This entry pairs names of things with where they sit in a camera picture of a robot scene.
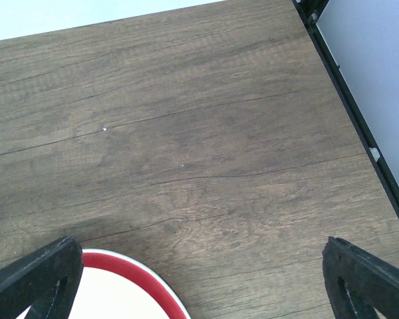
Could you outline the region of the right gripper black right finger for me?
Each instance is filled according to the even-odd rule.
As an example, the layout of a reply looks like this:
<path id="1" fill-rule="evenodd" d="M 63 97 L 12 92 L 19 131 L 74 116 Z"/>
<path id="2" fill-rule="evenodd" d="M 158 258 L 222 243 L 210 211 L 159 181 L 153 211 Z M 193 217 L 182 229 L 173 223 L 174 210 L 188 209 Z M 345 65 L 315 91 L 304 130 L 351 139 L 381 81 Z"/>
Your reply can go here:
<path id="1" fill-rule="evenodd" d="M 399 318 L 399 268 L 344 239 L 329 237 L 323 276 L 335 318 Z"/>

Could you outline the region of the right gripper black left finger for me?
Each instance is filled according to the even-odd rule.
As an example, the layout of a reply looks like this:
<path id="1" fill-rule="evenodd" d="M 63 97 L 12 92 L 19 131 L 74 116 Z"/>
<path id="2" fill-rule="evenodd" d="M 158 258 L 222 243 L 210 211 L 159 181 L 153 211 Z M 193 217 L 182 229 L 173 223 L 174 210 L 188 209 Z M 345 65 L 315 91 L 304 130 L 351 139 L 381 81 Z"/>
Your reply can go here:
<path id="1" fill-rule="evenodd" d="M 0 269 L 0 318 L 68 318 L 83 272 L 82 249 L 59 238 Z"/>

